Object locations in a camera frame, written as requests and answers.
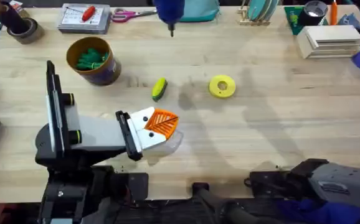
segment power drill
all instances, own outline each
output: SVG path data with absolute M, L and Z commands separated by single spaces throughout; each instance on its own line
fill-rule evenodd
M 184 0 L 154 0 L 159 18 L 168 25 L 173 37 L 174 25 L 184 14 Z

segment red scissors handle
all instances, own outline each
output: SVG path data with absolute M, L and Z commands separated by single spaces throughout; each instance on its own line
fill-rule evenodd
M 133 18 L 134 15 L 112 15 L 113 22 L 127 22 L 129 19 Z
M 127 22 L 129 19 L 136 17 L 136 15 L 136 12 L 118 8 L 115 9 L 111 18 L 113 22 Z

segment orange object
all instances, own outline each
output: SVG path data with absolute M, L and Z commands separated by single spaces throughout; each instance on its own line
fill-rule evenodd
M 336 0 L 334 0 L 331 5 L 331 25 L 336 25 L 338 23 L 338 19 L 336 18 L 337 15 L 338 5 L 336 4 Z
M 145 129 L 165 135 L 169 139 L 178 125 L 179 117 L 172 112 L 155 109 Z
M 95 12 L 95 7 L 94 6 L 90 6 L 88 9 L 86 9 L 86 11 L 83 13 L 82 16 L 82 20 L 85 22 L 87 21 L 89 18 L 91 18 L 94 15 Z

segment wooden tabletop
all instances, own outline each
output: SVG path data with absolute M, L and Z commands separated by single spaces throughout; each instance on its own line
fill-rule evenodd
M 93 86 L 65 61 L 83 34 L 56 29 L 60 9 L 27 9 L 45 29 L 36 43 L 21 45 L 0 34 L 0 202 L 40 202 L 47 171 L 35 163 L 35 137 L 47 122 L 46 61 L 75 94 L 82 115 L 115 119 L 118 110 L 155 106 L 176 113 L 180 146 L 109 159 L 120 172 L 147 172 L 149 198 L 189 197 L 195 181 L 226 197 L 248 197 L 251 170 L 292 168 L 307 158 L 360 167 L 360 69 L 350 59 L 303 60 L 279 7 L 269 26 L 240 26 L 237 7 L 221 7 L 217 20 L 178 24 L 171 38 L 157 16 L 111 24 L 107 40 L 123 65 L 110 86 Z M 355 6 L 339 6 L 338 18 Z M 235 95 L 208 92 L 209 80 L 231 76 Z M 155 103 L 151 89 L 168 87 Z

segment scissors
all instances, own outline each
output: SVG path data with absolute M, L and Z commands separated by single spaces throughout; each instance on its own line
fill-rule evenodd
M 155 10 L 150 11 L 143 11 L 143 12 L 133 12 L 133 11 L 127 11 L 122 8 L 117 8 L 115 11 L 113 11 L 113 15 L 111 16 L 111 19 L 113 22 L 127 22 L 129 19 L 139 16 L 149 16 L 156 14 Z

